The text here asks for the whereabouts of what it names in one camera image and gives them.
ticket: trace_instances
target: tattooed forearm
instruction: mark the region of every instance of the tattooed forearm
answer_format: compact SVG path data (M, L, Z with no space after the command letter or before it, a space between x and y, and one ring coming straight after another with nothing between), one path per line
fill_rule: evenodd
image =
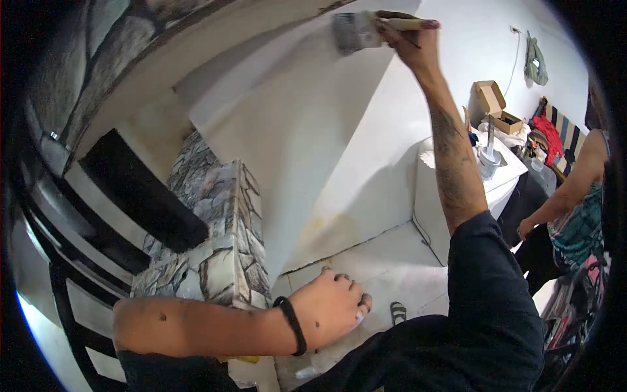
M433 127L436 179L449 231L487 209L468 135L459 114L427 99Z

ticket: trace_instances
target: black pants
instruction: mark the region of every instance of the black pants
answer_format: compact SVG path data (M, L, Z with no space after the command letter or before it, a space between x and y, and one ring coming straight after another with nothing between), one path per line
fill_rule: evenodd
M533 229L515 254L522 273L529 271L527 284L533 296L551 279L561 276L553 261L553 244L546 223Z

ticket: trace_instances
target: paintbrush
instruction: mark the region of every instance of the paintbrush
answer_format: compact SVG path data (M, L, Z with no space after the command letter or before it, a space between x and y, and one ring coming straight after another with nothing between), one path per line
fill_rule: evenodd
M397 31L419 31L440 28L434 19L419 19L413 15L393 11L362 11L338 13L331 19L335 47L342 56L349 56L364 48L379 48L383 38L377 32L375 20L381 20Z

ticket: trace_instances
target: woman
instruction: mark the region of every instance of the woman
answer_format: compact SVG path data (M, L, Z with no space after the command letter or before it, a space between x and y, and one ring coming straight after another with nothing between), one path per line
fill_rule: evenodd
M595 85L591 79L590 99L600 113ZM524 242L515 257L523 273L529 271L529 294L534 295L549 280L577 270L591 255L602 256L601 206L608 160L607 131L591 130L564 184L520 222L518 235Z

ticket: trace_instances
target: sandal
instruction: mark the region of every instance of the sandal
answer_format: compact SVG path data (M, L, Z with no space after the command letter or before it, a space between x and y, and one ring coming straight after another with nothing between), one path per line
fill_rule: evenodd
M390 314L392 315L392 324L395 326L403 321L407 321L407 309L398 301L390 304Z

